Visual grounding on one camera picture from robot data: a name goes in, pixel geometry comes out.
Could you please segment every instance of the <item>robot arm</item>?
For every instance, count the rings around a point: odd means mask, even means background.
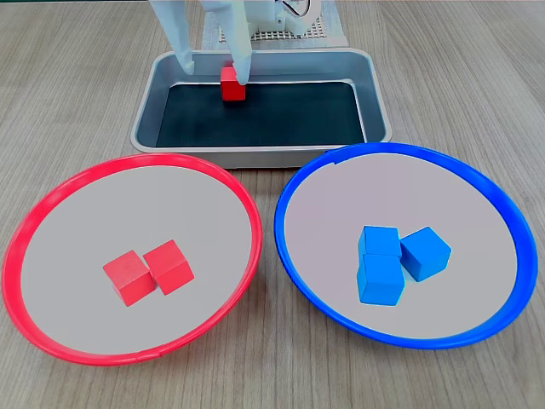
[[[200,0],[207,12],[215,14],[231,51],[237,80],[248,83],[252,47],[250,37],[258,31],[288,30],[302,35],[316,21],[321,0],[307,0],[304,13],[298,13],[284,0]],[[184,72],[193,74],[185,0],[150,0],[167,39]]]

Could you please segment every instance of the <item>red cube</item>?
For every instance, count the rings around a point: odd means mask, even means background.
[[[246,99],[246,87],[238,83],[234,66],[226,66],[221,70],[221,94],[224,101]]]
[[[145,254],[144,259],[165,296],[195,278],[174,240]]]
[[[150,269],[134,251],[129,251],[104,266],[113,288],[128,307],[153,292],[155,281]]]

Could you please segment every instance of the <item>metal tray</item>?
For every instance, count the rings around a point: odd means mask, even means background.
[[[194,51],[193,60],[195,71],[191,76],[183,72],[172,52],[154,61],[130,138],[139,151],[189,154],[227,169],[297,168],[326,151],[343,146],[158,147],[170,89],[179,84],[218,84],[219,87],[222,67],[232,63],[228,52],[214,50]],[[389,141],[390,124],[371,58],[365,52],[349,48],[275,49],[255,50],[252,55],[251,84],[331,82],[352,86],[362,141]],[[281,118],[278,121],[283,128],[289,126],[283,124]]]

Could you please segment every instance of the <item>cube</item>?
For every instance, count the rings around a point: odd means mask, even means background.
[[[174,240],[167,241],[145,254],[144,259],[165,296],[195,278],[189,263]]]
[[[358,270],[359,301],[395,306],[405,288],[401,263],[396,256],[364,254]]]
[[[234,66],[226,66],[221,70],[221,94],[224,101],[246,99],[246,87],[238,83]]]
[[[134,251],[129,251],[104,266],[113,288],[127,307],[140,301],[156,288],[149,268]]]
[[[401,263],[419,282],[445,270],[451,252],[430,227],[401,239]]]
[[[365,226],[359,238],[360,258],[363,254],[401,257],[397,228]]]

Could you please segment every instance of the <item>wooden table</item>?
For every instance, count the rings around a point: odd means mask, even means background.
[[[490,176],[545,250],[545,3],[341,2],[376,64],[393,140]],[[193,47],[204,13],[189,10]],[[0,251],[50,189],[134,153],[152,61],[169,49],[147,3],[0,4]],[[0,408],[542,408],[545,286],[499,335],[403,350],[329,320],[295,288],[273,237],[293,171],[236,171],[266,231],[249,292],[214,330],[160,360],[85,367],[31,346],[0,308]]]

